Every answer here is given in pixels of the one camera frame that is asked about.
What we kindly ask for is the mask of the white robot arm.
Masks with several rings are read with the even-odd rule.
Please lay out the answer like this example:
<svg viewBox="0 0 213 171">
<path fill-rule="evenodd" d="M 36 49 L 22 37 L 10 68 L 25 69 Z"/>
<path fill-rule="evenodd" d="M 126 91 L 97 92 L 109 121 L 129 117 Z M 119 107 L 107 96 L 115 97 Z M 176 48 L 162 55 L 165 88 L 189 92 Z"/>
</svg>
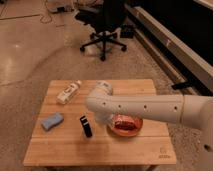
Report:
<svg viewBox="0 0 213 171">
<path fill-rule="evenodd" d="M 200 130 L 196 171 L 213 171 L 213 96 L 116 96 L 109 82 L 99 81 L 88 94 L 86 107 L 102 123 L 109 123 L 113 114 L 122 114 Z"/>
</svg>

